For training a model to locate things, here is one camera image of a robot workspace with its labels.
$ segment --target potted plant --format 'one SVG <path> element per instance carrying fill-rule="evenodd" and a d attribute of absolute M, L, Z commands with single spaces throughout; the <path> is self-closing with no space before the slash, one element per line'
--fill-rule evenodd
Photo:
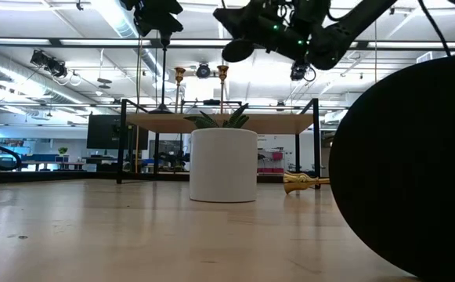
<path fill-rule="evenodd" d="M 197 129 L 192 132 L 190 198 L 209 202 L 255 201 L 257 196 L 257 133 L 241 129 L 249 117 L 248 104 L 228 120 L 185 117 Z"/>
<path fill-rule="evenodd" d="M 69 150 L 69 148 L 60 147 L 60 148 L 58 148 L 58 154 L 59 154 L 60 156 L 63 156 L 64 154 L 67 153 L 68 150 Z"/>

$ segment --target black round object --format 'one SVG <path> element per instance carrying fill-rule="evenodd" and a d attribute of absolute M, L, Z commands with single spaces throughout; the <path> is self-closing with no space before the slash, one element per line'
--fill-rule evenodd
<path fill-rule="evenodd" d="M 211 70 L 210 70 L 210 67 L 208 66 L 208 64 L 200 63 L 199 67 L 197 68 L 197 71 L 196 71 L 196 76 L 198 76 L 198 78 L 209 78 L 210 73 L 211 73 Z"/>
<path fill-rule="evenodd" d="M 455 56 L 362 94 L 334 137 L 330 180 L 368 247 L 423 280 L 455 282 Z"/>
<path fill-rule="evenodd" d="M 222 58 L 230 63 L 237 63 L 247 59 L 253 52 L 255 47 L 253 42 L 243 39 L 235 39 L 229 42 L 222 50 Z"/>

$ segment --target green plant leaves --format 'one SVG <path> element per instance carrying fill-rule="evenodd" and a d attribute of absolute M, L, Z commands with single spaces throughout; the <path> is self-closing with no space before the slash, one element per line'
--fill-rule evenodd
<path fill-rule="evenodd" d="M 242 115 L 233 128 L 242 128 L 249 119 L 250 117 Z"/>
<path fill-rule="evenodd" d="M 248 108 L 248 104 L 244 104 L 243 106 L 239 107 L 239 109 L 237 109 L 231 116 L 230 116 L 230 119 L 229 119 L 229 124 L 230 124 L 230 127 L 233 127 L 239 120 L 239 118 L 241 117 L 241 115 L 243 114 L 244 110 L 246 110 Z"/>
<path fill-rule="evenodd" d="M 206 120 L 208 120 L 209 122 L 211 122 L 213 125 L 216 125 L 215 127 L 218 127 L 218 124 L 217 124 L 217 121 L 216 121 L 216 120 L 214 120 L 213 118 L 211 118 L 209 115 L 205 114 L 205 113 L 204 113 L 203 111 L 201 111 L 201 110 L 200 110 L 199 112 L 203 115 L 203 117 L 204 117 Z"/>
<path fill-rule="evenodd" d="M 187 121 L 192 121 L 197 128 L 217 128 L 217 122 L 211 119 L 210 117 L 205 118 L 205 117 L 198 117 L 198 116 L 192 116 L 192 117 L 185 117 Z"/>
<path fill-rule="evenodd" d="M 248 108 L 248 104 L 244 104 L 237 109 L 228 121 L 222 123 L 223 128 L 241 128 L 250 119 L 250 117 L 243 115 L 244 110 Z M 201 111 L 201 116 L 184 117 L 187 121 L 192 121 L 197 128 L 217 128 L 218 123 L 215 119 Z"/>

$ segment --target desk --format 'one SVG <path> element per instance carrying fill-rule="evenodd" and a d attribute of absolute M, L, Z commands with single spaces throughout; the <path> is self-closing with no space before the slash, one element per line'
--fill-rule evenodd
<path fill-rule="evenodd" d="M 22 162 L 23 165 L 36 165 L 36 172 L 39 172 L 39 165 L 43 164 L 44 165 L 44 169 L 47 169 L 48 165 L 59 165 L 60 166 L 60 169 L 65 169 L 65 168 L 69 168 L 70 165 L 73 165 L 74 166 L 74 170 L 82 170 L 83 169 L 83 165 L 85 165 L 85 163 L 81 163 L 81 162 L 60 162 L 60 161 L 23 161 Z"/>
<path fill-rule="evenodd" d="M 196 129 L 191 121 L 184 120 L 187 114 L 129 114 L 127 113 L 128 105 L 137 107 L 145 111 L 141 106 L 133 103 L 128 99 L 121 101 L 121 130 L 119 132 L 120 146 L 117 152 L 117 184 L 122 184 L 125 177 L 123 172 L 124 162 L 124 144 L 128 139 L 127 125 L 136 125 L 145 128 L 149 131 L 156 132 L 156 144 L 159 144 L 160 133 L 191 133 Z M 312 109 L 314 114 L 306 114 L 309 109 Z M 250 119 L 243 126 L 243 129 L 251 130 L 257 134 L 274 134 L 284 135 L 290 134 L 295 136 L 295 166 L 296 171 L 300 172 L 300 133 L 308 130 L 314 124 L 314 163 L 316 167 L 321 167 L 321 137 L 320 137 L 320 103 L 318 99 L 312 99 L 300 110 L 299 114 L 247 114 Z M 228 114 L 213 114 L 214 118 L 220 125 L 223 121 L 229 120 Z M 157 176 L 158 169 L 154 170 L 154 176 Z M 321 171 L 317 169 L 316 174 L 321 175 Z"/>
<path fill-rule="evenodd" d="M 192 121 L 183 119 L 191 114 L 128 114 L 128 123 L 156 133 L 191 133 L 196 129 Z M 247 114 L 250 119 L 243 129 L 257 134 L 300 134 L 312 125 L 311 114 Z M 230 119 L 230 114 L 212 114 L 219 125 Z"/>

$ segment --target red object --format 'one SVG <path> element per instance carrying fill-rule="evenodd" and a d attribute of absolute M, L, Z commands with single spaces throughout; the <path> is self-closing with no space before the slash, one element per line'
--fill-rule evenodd
<path fill-rule="evenodd" d="M 281 152 L 275 152 L 275 153 L 273 153 L 273 160 L 274 160 L 274 161 L 283 160 L 283 153 L 281 153 Z"/>

